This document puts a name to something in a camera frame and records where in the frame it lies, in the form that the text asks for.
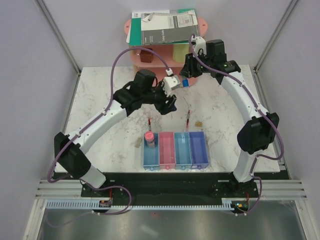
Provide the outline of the blue glue stick grey cap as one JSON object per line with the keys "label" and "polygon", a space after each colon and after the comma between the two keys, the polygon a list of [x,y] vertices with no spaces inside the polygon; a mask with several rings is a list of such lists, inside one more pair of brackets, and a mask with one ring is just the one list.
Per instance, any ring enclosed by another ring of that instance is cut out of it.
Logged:
{"label": "blue glue stick grey cap", "polygon": [[186,79],[183,79],[182,80],[182,87],[183,88],[186,88],[186,87],[189,87],[190,84],[189,84],[189,80],[186,78]]}

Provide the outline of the pink cap glue stick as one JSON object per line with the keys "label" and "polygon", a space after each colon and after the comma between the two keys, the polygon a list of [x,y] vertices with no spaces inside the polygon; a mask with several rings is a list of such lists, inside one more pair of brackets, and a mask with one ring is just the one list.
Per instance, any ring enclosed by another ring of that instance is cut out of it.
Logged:
{"label": "pink cap glue stick", "polygon": [[154,148],[156,146],[155,134],[152,131],[147,131],[144,134],[144,139],[149,148]]}

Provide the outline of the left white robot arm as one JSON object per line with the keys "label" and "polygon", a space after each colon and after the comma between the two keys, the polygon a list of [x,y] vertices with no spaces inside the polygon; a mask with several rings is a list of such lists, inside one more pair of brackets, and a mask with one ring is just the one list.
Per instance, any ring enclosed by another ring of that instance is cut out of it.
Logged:
{"label": "left white robot arm", "polygon": [[161,115],[176,111],[177,97],[172,91],[179,87],[180,79],[171,70],[158,81],[154,72],[139,70],[129,81],[113,95],[111,102],[87,123],[69,134],[59,132],[54,137],[54,157],[68,176],[82,180],[92,187],[99,197],[106,196],[110,185],[105,175],[86,157],[93,144],[111,127],[127,118],[142,105],[153,105]]}

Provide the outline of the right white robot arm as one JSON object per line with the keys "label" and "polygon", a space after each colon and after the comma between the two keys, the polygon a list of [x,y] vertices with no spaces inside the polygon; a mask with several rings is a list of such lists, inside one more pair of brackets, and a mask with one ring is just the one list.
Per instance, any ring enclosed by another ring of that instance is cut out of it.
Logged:
{"label": "right white robot arm", "polygon": [[254,185],[258,158],[268,159],[264,151],[275,138],[280,137],[280,118],[254,97],[240,66],[234,60],[227,60],[225,44],[221,39],[205,41],[200,36],[192,35],[189,46],[191,52],[185,56],[180,75],[197,78],[202,74],[210,74],[228,92],[242,116],[244,126],[237,134],[241,151],[228,183],[230,193],[240,197]]}

